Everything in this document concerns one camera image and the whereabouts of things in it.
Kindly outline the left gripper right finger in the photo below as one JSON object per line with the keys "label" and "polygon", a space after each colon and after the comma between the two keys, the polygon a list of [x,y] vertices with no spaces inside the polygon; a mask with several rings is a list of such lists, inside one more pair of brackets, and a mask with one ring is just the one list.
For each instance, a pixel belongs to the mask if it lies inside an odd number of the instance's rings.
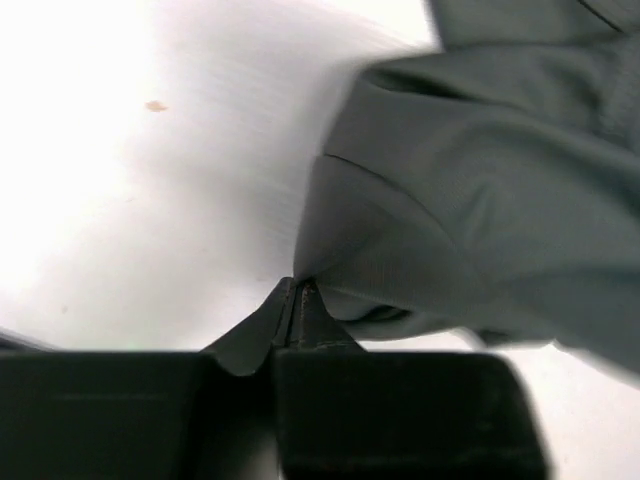
{"label": "left gripper right finger", "polygon": [[297,286],[274,342],[288,479],[546,479],[526,390],[483,353],[370,352]]}

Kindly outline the dark grey t shirt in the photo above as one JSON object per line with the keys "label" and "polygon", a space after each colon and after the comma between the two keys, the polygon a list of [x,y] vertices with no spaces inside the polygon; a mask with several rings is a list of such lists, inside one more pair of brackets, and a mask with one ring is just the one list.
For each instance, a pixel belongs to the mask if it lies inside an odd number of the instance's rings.
{"label": "dark grey t shirt", "polygon": [[639,5],[435,1],[436,54],[361,70],[294,275],[359,338],[465,328],[639,369]]}

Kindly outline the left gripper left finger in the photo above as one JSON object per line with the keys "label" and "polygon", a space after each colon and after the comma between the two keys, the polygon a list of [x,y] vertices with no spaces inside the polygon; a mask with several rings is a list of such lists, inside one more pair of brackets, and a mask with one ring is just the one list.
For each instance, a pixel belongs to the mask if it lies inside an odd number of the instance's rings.
{"label": "left gripper left finger", "polygon": [[277,479],[269,357],[290,311],[264,303],[195,352],[1,340],[5,479]]}

